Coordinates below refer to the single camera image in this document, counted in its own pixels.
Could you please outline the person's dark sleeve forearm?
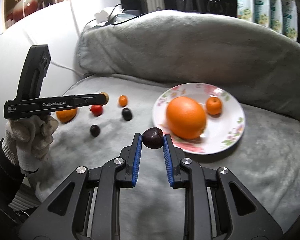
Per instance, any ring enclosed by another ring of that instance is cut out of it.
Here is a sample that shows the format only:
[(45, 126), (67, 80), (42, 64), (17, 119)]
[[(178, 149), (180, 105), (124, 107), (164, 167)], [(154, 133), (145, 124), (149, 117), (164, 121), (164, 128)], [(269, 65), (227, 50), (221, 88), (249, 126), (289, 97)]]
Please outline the person's dark sleeve forearm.
[(10, 162), (4, 154), (2, 143), (3, 140), (0, 141), (0, 231), (8, 231), (17, 224), (15, 213), (8, 205), (14, 200), (24, 175), (19, 165)]

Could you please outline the left gloved hand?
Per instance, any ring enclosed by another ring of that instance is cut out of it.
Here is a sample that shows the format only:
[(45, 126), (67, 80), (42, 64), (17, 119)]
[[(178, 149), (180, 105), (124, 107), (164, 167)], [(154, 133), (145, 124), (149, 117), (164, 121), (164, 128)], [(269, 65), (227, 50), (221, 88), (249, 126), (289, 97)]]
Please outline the left gloved hand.
[(9, 120), (1, 144), (3, 153), (23, 174), (35, 173), (49, 152), (57, 128), (58, 121), (50, 115)]

